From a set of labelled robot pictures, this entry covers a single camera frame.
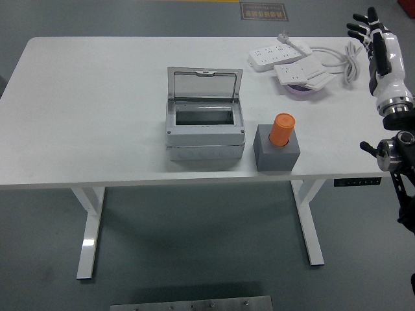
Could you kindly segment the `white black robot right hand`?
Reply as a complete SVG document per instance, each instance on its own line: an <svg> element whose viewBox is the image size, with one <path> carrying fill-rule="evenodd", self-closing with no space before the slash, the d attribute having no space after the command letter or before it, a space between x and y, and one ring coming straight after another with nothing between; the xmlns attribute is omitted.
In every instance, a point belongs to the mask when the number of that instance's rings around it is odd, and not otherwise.
<svg viewBox="0 0 415 311"><path fill-rule="evenodd" d="M394 105L413 108L412 93L405 85L405 68L397 36L380 22L370 7L365 15L354 14L356 24L348 23L348 35L359 40L369 59L369 90L376 98L380 115Z"/></svg>

